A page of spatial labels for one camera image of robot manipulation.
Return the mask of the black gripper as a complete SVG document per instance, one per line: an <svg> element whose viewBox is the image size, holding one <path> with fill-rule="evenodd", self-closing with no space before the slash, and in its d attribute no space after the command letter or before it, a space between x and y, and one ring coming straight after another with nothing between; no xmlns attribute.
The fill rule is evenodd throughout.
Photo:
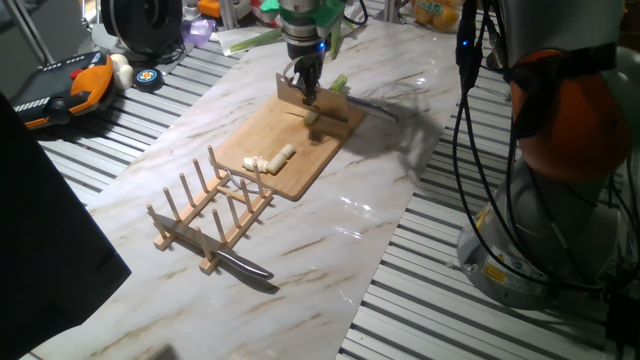
<svg viewBox="0 0 640 360"><path fill-rule="evenodd" d="M321 40L311 45L288 43L287 52L292 60L298 59L294 65L294 72L299 74L297 88L303 95L302 102L305 105L312 105L316 100L316 88L320 86L323 72L325 42Z"/></svg>

